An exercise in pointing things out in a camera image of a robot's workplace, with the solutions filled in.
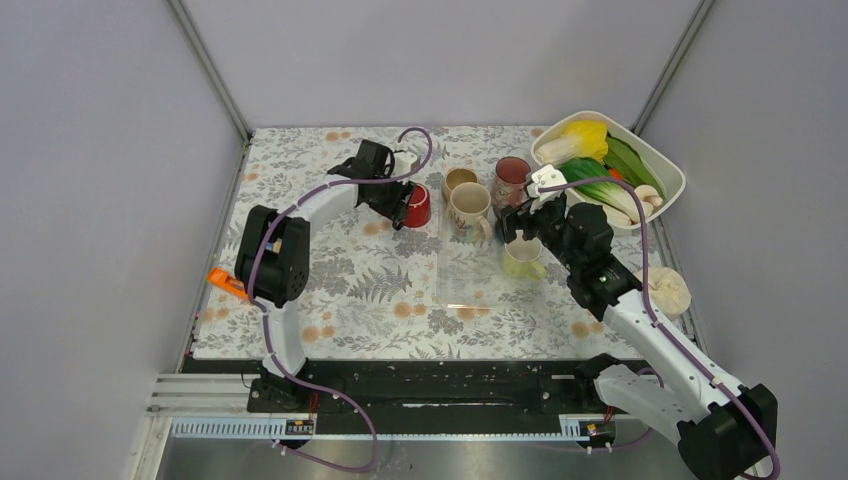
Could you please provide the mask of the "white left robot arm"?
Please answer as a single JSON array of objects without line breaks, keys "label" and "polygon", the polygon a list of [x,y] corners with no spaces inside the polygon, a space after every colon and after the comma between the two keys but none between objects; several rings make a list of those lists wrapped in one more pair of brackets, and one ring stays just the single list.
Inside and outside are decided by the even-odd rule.
[{"label": "white left robot arm", "polygon": [[298,299],[309,279],[315,234],[340,215],[365,205],[403,227],[415,190],[410,178],[425,161],[404,150],[364,140],[356,154],[332,167],[291,206],[262,205],[247,216],[235,276],[262,314],[264,368],[279,376],[272,398],[288,411],[309,401],[310,385],[296,375],[307,356],[299,334]]}]

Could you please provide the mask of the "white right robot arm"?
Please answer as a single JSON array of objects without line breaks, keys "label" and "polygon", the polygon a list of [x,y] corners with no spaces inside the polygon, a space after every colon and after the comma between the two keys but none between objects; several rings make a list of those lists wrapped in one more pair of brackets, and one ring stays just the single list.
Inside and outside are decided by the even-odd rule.
[{"label": "white right robot arm", "polygon": [[568,270],[577,304],[627,340],[658,376],[648,381],[609,361],[575,382],[579,407],[597,412],[608,405],[637,417],[676,446],[698,479],[749,478],[764,459],[771,462],[769,478],[780,477],[776,397],[763,384],[747,387],[727,373],[652,306],[646,283],[613,254],[601,206],[567,206],[558,191],[545,188],[503,208],[495,229],[505,242],[539,240]]}]

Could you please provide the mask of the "red ceramic mug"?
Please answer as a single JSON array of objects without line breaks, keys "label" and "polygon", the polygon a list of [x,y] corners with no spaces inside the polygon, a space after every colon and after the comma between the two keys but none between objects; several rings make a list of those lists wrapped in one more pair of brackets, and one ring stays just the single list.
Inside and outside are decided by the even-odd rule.
[{"label": "red ceramic mug", "polygon": [[403,225],[407,228],[425,226],[431,218],[431,195],[429,190],[420,184],[414,184],[414,190],[409,197],[407,216]]}]

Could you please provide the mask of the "pink patterned mug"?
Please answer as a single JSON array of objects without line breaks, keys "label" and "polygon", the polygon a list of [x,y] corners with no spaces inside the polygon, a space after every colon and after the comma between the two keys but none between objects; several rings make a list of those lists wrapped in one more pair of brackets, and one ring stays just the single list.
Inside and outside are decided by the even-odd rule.
[{"label": "pink patterned mug", "polygon": [[519,157],[504,157],[495,166],[491,189],[492,207],[499,215],[505,207],[516,207],[526,200],[525,184],[530,165]]}]

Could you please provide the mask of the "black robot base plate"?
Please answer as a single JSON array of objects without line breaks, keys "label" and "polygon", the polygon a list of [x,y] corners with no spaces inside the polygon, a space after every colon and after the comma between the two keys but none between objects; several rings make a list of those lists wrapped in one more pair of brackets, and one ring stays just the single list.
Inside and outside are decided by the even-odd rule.
[{"label": "black robot base plate", "polygon": [[298,378],[313,392],[269,373],[258,360],[185,360],[188,374],[234,374],[257,414],[304,414],[322,435],[557,434],[560,416],[610,418],[578,378],[581,360],[314,360]]}]

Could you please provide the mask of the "cream floral ceramic mug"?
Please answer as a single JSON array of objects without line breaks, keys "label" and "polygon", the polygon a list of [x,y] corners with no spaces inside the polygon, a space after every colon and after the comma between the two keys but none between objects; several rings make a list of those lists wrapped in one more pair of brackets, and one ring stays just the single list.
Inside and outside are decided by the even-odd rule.
[{"label": "cream floral ceramic mug", "polygon": [[448,218],[453,235],[461,242],[488,241],[493,228],[488,219],[491,196],[479,183],[465,182],[456,186],[448,202]]}]

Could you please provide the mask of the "yellow-green ceramic mug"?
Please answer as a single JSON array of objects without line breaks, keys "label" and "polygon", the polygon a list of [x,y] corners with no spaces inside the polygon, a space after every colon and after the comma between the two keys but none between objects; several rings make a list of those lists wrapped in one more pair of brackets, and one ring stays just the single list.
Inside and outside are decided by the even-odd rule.
[{"label": "yellow-green ceramic mug", "polygon": [[546,268],[539,262],[543,245],[539,239],[516,239],[504,245],[501,257],[502,271],[511,278],[542,280]]}]

